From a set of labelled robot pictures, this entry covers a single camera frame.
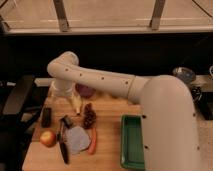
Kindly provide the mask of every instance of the wooden surface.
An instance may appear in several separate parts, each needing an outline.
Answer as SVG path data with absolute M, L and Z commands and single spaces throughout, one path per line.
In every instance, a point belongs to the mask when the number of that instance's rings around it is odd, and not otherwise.
M 83 100 L 83 105 L 91 102 L 97 114 L 97 149 L 94 155 L 83 151 L 77 155 L 69 155 L 70 164 L 63 162 L 59 145 L 47 148 L 39 142 L 41 133 L 45 130 L 37 122 L 32 142 L 23 164 L 23 171 L 120 171 L 126 170 L 120 166 L 120 131 L 123 114 L 141 114 L 140 106 L 114 98 L 104 93 L 96 93 L 89 101 Z M 81 125 L 83 114 L 76 116 L 70 102 L 63 98 L 47 97 L 45 106 L 53 110 L 51 129 L 58 130 L 58 120 L 65 114 Z M 213 121 L 205 121 L 197 114 L 200 140 L 202 171 L 213 170 Z

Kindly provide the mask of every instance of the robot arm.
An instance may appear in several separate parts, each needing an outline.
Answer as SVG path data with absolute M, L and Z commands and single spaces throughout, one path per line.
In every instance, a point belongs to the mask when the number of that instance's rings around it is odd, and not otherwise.
M 135 103 L 139 103 L 140 91 L 148 81 L 146 77 L 86 69 L 77 65 L 77 56 L 72 52 L 65 52 L 54 59 L 47 70 L 52 77 L 60 81 L 77 82 Z
M 140 103 L 146 171 L 201 171 L 195 108 L 190 91 L 179 79 L 152 79 L 128 74 L 85 69 L 72 52 L 48 65 L 55 88 L 67 91 L 81 83 Z

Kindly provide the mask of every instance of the knife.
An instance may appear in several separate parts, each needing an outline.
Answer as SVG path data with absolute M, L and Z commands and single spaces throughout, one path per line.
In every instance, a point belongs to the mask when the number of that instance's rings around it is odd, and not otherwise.
M 64 163 L 68 164 L 69 163 L 69 156 L 68 156 L 67 146 L 63 141 L 59 142 L 59 145 L 60 145 L 60 150 L 61 150 L 61 154 L 62 154 Z
M 64 134 L 64 123 L 60 121 L 60 130 L 58 133 L 58 141 L 59 141 L 59 146 L 60 146 L 60 150 L 61 150 L 61 154 L 62 154 L 64 163 L 68 164 L 69 163 L 68 149 L 64 142 L 63 134 Z

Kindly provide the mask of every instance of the red apple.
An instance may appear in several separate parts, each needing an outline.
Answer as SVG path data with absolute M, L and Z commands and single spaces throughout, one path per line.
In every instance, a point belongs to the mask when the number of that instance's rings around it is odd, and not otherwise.
M 53 131 L 44 131 L 40 136 L 40 142 L 46 147 L 52 147 L 56 142 L 56 135 Z

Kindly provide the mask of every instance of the green tray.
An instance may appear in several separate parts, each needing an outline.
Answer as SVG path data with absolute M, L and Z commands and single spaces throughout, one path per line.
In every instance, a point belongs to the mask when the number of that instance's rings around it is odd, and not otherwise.
M 121 166 L 145 170 L 140 116 L 122 116 Z

